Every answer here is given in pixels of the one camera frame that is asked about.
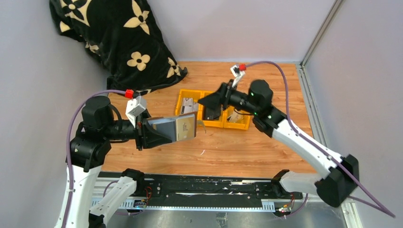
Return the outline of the brown leather card holder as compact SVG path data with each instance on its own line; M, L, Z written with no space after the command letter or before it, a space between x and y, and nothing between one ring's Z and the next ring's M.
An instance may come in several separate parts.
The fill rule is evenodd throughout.
M147 119L148 124L173 142L190 140L197 135L197 112Z

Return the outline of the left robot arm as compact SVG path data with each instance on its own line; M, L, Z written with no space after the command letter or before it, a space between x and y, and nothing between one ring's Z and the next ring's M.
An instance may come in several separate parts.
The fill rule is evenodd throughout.
M104 92L89 97L75 110L74 117L80 114L83 120L75 134L67 133L67 181L57 228L104 228L129 196L144 196L145 203L152 197L153 188L145 174L129 168L114 186L107 186L99 203L92 204L94 187L112 143L134 140L137 149L143 150L171 142L151 127L144 98L129 93L125 96L126 119Z

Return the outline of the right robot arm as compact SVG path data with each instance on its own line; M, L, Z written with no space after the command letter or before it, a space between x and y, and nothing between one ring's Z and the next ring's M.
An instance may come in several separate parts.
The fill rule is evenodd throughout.
M302 192L317 195L327 205L339 207L358 186L358 159L334 152L298 129L272 104L272 97L273 91L265 80L254 80L247 93L238 91L234 80L230 80L198 103L209 109L225 110L232 106L252 115L260 132L291 148L316 170L316 174L282 170L272 179L271 191L275 197L281 199L290 192Z

